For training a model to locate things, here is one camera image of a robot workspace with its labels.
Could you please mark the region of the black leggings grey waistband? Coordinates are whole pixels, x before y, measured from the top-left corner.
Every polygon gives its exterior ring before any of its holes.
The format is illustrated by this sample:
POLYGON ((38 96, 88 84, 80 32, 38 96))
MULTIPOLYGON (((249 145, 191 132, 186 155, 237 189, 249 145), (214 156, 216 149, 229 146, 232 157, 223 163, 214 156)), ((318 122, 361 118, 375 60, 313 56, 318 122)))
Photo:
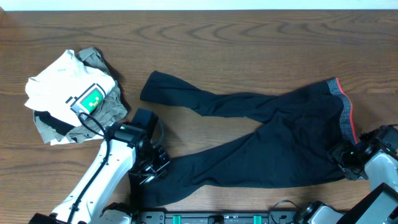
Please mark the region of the black leggings grey waistband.
POLYGON ((341 180, 343 171, 328 152, 343 141, 356 143, 353 105, 337 78, 281 96, 217 95, 156 71, 140 98, 201 116, 247 117, 261 124, 234 141, 174 158, 164 178, 143 187, 143 207, 178 202, 204 185, 278 189, 341 180))

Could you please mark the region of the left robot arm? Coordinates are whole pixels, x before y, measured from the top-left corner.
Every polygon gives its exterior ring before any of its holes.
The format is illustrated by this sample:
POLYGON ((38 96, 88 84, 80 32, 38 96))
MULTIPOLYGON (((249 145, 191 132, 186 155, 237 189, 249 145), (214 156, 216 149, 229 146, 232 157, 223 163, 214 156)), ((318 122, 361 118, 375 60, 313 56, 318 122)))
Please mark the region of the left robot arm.
POLYGON ((151 131, 133 123, 115 123, 90 168, 69 196, 50 215, 36 213, 29 224, 134 223, 136 213, 123 203, 106 202, 126 173, 134 185, 146 185, 164 175, 170 157, 151 141, 151 131))

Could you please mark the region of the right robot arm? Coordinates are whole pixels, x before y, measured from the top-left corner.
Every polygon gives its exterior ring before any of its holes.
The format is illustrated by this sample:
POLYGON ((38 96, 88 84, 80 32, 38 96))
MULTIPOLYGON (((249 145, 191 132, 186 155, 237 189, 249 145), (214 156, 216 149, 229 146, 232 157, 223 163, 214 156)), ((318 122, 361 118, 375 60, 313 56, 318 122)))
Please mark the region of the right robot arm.
POLYGON ((397 125, 362 133, 328 152, 348 180, 369 181, 370 193, 345 213, 321 201, 308 204, 295 223, 397 223, 397 125))

